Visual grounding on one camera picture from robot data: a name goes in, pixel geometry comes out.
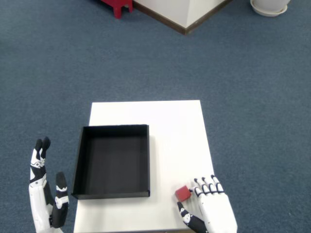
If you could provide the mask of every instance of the flower pot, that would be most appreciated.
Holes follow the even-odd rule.
[[[264,16],[278,16],[287,10],[290,0],[251,0],[253,9]]]

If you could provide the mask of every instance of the red block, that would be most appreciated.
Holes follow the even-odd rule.
[[[189,191],[187,186],[183,186],[175,191],[175,195],[180,202],[183,202],[191,197],[191,192]]]

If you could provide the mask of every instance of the open box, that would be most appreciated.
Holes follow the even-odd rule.
[[[72,195],[77,199],[149,197],[149,126],[83,127]]]

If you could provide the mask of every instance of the red chair leg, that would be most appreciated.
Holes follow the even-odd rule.
[[[115,15],[115,18],[121,18],[121,7],[114,7],[113,13]]]
[[[133,12],[133,2],[130,1],[130,3],[128,4],[128,10],[129,12]]]

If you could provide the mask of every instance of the red stool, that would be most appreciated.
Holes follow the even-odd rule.
[[[121,8],[125,5],[128,5],[129,12],[133,11],[132,0],[101,0],[101,1],[113,7],[113,13],[115,15],[115,18],[121,18]]]

